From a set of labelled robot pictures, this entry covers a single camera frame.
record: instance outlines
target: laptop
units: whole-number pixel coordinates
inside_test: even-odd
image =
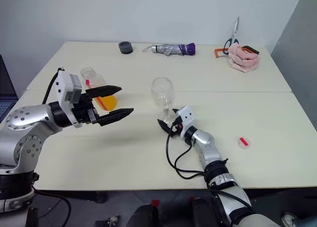
[[[0,55],[0,122],[6,117],[17,101],[18,97]]]

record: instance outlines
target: orange liquid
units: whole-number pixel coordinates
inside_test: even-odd
[[[117,105],[117,99],[113,95],[107,97],[97,97],[94,99],[98,103],[100,108],[105,111],[111,111]]]

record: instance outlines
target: wine glass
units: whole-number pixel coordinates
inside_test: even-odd
[[[176,114],[171,110],[174,103],[175,92],[172,82],[166,77],[157,77],[152,82],[152,99],[163,111],[158,119],[163,120],[169,127],[176,119]]]

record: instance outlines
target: plastic bottle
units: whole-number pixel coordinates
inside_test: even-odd
[[[88,89],[106,85],[104,78],[100,74],[96,73],[91,67],[83,68],[80,73],[84,78]],[[94,98],[94,100],[98,103],[100,108],[105,111],[111,111],[117,105],[117,100],[114,95],[107,97],[97,97]]]

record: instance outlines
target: white wall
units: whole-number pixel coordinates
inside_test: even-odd
[[[222,45],[271,52],[298,0],[0,0],[0,54],[19,95],[65,41]]]

